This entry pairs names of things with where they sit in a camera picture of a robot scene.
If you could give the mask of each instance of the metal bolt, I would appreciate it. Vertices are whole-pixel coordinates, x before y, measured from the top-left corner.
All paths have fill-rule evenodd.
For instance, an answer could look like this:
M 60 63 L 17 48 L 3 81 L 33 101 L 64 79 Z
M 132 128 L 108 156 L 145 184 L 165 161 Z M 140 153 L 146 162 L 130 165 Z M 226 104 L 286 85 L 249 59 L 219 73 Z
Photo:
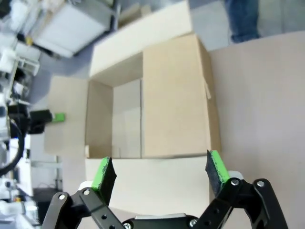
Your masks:
M 65 195 L 64 195 L 64 194 L 61 194 L 58 198 L 59 198 L 60 200 L 63 200 L 63 199 L 65 199 Z
M 90 191 L 88 190 L 88 189 L 86 189 L 84 192 L 83 192 L 83 194 L 86 196 L 86 195 L 88 195 L 90 193 Z
M 258 181 L 257 182 L 257 185 L 259 186 L 259 187 L 263 187 L 264 185 L 265 185 L 265 183 L 263 182 L 263 181 Z
M 197 223 L 197 220 L 196 219 L 192 219 L 190 221 L 190 227 L 192 228 L 193 226 L 195 226 L 196 223 Z
M 236 185 L 239 184 L 239 181 L 238 181 L 238 180 L 231 180 L 231 184 L 232 184 L 233 186 L 236 186 Z
M 124 226 L 126 229 L 132 229 L 132 226 L 131 226 L 129 223 L 124 223 L 123 226 Z

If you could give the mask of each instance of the screw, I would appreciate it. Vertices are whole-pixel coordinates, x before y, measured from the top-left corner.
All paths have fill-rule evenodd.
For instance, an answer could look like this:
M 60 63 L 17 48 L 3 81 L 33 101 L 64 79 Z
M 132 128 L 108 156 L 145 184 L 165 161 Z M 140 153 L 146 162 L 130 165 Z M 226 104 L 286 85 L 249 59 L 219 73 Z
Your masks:
M 63 200 L 63 199 L 65 199 L 65 195 L 64 195 L 64 194 L 61 194 L 58 198 L 59 198 L 60 200 Z
M 192 219 L 190 221 L 190 227 L 192 228 L 193 226 L 195 226 L 196 223 L 197 223 L 197 220 L 196 219 Z
M 231 184 L 232 184 L 233 186 L 236 186 L 236 185 L 239 184 L 239 181 L 238 181 L 238 180 L 231 180 Z
M 123 226 L 124 226 L 126 229 L 132 229 L 132 226 L 131 226 L 129 223 L 124 223 Z
M 263 187 L 264 185 L 265 185 L 265 183 L 263 182 L 263 181 L 258 181 L 257 182 L 257 185 L 259 186 L 259 187 Z
M 86 189 L 84 192 L 83 192 L 83 194 L 86 196 L 86 195 L 88 195 L 90 193 L 90 191 L 88 190 L 88 189 Z

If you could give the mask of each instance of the person's leg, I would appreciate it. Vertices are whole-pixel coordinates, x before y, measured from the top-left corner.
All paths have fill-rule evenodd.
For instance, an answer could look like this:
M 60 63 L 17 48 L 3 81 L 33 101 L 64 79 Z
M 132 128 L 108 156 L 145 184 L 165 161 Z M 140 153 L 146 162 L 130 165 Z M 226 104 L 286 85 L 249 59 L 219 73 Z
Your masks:
M 257 30 L 258 0 L 224 0 L 234 43 L 260 37 Z

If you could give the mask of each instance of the blue jeans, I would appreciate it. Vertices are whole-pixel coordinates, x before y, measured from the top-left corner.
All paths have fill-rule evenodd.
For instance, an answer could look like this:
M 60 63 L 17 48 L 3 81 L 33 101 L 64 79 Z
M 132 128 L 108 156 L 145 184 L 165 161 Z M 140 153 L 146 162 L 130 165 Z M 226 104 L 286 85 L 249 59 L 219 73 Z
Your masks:
M 258 0 L 224 0 L 234 43 L 260 37 L 257 30 Z

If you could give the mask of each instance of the jeans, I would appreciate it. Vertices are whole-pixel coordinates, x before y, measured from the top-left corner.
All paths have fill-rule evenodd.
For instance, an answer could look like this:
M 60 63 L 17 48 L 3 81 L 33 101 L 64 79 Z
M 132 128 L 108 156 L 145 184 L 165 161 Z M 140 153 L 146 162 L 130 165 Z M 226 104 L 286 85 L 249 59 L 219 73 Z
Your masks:
M 234 43 L 260 37 L 257 30 L 258 0 L 224 0 Z

